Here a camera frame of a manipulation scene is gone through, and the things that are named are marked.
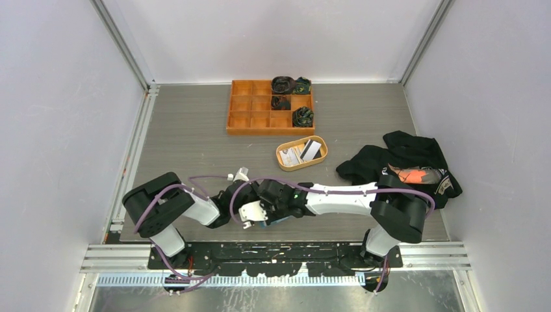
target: small tan tray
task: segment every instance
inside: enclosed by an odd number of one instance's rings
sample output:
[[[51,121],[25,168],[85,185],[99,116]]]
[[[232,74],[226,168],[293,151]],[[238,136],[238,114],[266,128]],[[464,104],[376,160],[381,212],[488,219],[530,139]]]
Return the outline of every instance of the small tan tray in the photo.
[[[279,151],[285,150],[287,148],[292,148],[293,146],[297,146],[297,145],[300,145],[300,144],[305,144],[310,139],[312,139],[314,141],[317,141],[317,142],[322,144],[322,147],[320,148],[320,153],[322,154],[322,156],[320,158],[313,159],[311,161],[307,161],[307,162],[303,162],[301,164],[297,164],[296,166],[292,166],[292,167],[285,166],[283,164],[283,161],[281,160],[281,156],[279,156]],[[283,171],[295,171],[295,170],[299,170],[300,168],[312,166],[313,164],[319,164],[320,162],[324,161],[326,156],[327,156],[326,141],[324,141],[323,138],[321,138],[317,135],[312,135],[312,136],[308,136],[306,138],[301,138],[301,139],[296,140],[296,141],[284,143],[284,144],[278,146],[277,149],[275,149],[275,150],[276,150],[275,151],[275,156],[277,157],[277,162],[279,163],[279,166],[281,167],[281,169]]]

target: folded clothing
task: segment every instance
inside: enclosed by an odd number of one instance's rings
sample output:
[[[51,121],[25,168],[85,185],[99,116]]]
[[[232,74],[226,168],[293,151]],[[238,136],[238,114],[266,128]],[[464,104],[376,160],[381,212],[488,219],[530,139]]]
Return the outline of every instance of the folded clothing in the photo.
[[[434,138],[395,131],[384,135],[383,140],[388,148],[364,146],[356,156],[337,167],[339,176],[352,185],[361,185],[394,175],[429,194],[436,202],[436,209],[444,208],[448,198],[463,192]]]

